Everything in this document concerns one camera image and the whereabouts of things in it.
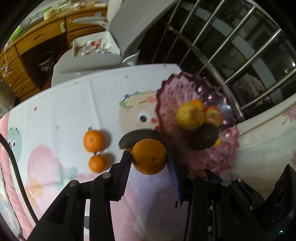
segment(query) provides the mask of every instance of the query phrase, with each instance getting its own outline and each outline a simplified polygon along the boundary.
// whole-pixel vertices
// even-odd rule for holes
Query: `white tray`
[[[89,34],[89,35],[74,39],[73,40],[73,48],[72,48],[72,50],[73,50],[72,56],[77,57],[76,53],[75,53],[77,46],[85,44],[88,41],[92,41],[92,40],[96,40],[96,39],[100,39],[100,38],[103,38],[103,42],[107,40],[106,48],[111,47],[113,54],[120,55],[120,48],[117,46],[111,33],[109,31],[104,31],[104,32],[100,32],[100,33],[96,33],[96,34]]]

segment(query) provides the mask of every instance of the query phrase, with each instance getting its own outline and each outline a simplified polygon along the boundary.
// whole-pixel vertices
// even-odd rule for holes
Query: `dark green fruit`
[[[155,139],[161,142],[160,133],[151,129],[140,129],[125,134],[119,141],[121,149],[132,148],[136,143],[144,139]]]
[[[189,146],[193,150],[203,150],[213,146],[219,138],[218,128],[212,124],[203,124],[190,134]]]

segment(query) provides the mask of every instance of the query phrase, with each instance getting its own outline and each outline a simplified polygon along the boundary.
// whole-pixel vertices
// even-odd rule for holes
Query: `metal bolt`
[[[224,187],[228,187],[229,186],[229,182],[223,180],[221,182],[221,185],[224,186]]]
[[[105,172],[105,173],[103,173],[102,177],[104,179],[107,179],[107,178],[111,177],[111,174],[109,172]]]
[[[76,180],[72,180],[71,182],[69,182],[70,187],[74,187],[77,185],[77,181]]]
[[[189,179],[195,179],[195,178],[196,178],[196,175],[195,175],[194,173],[189,173],[189,174],[187,175],[187,177],[188,177]]]

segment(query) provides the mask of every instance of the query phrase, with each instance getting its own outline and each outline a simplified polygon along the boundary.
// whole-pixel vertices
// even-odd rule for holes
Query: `chair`
[[[68,50],[54,67],[52,86],[85,75],[95,70],[112,69],[137,64],[137,50],[147,30],[160,19],[177,0],[125,0],[110,24],[103,17],[84,17],[75,23],[97,24],[109,31],[118,47],[120,55],[92,54],[72,56]]]

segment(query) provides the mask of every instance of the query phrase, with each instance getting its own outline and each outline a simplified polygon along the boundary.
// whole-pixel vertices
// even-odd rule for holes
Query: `cartoon face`
[[[7,142],[12,149],[12,152],[15,156],[15,160],[19,162],[20,155],[22,153],[22,136],[17,127],[11,127],[7,132]]]
[[[119,110],[119,124],[124,134],[137,129],[154,130],[158,126],[155,95],[156,91],[125,95]]]

